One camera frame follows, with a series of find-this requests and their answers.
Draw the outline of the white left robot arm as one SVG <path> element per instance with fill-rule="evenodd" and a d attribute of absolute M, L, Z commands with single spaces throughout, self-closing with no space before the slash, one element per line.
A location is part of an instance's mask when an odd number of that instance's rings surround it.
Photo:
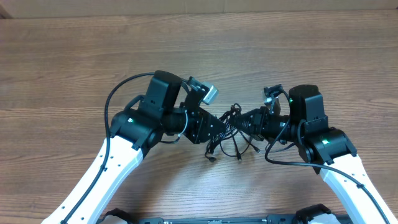
<path fill-rule="evenodd" d="M 125 178 L 164 135 L 185 136 L 194 144 L 219 137 L 226 126 L 201 108 L 218 94 L 210 83 L 156 71 L 145 95 L 133 98 L 112 119 L 104 107 L 106 137 L 83 177 L 44 223 L 96 223 Z"/>

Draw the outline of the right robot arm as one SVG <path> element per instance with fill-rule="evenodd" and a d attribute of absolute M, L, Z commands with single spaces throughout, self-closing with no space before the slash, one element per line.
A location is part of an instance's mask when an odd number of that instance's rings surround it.
<path fill-rule="evenodd" d="M 323 96 L 316 85 L 285 91 L 264 88 L 264 106 L 231 118 L 231 125 L 258 141 L 266 140 L 264 158 L 281 166 L 311 167 L 331 188 L 353 223 L 397 223 L 396 216 L 367 175 L 357 149 L 340 129 L 329 126 Z M 292 142 L 302 162 L 277 161 L 274 144 Z"/>

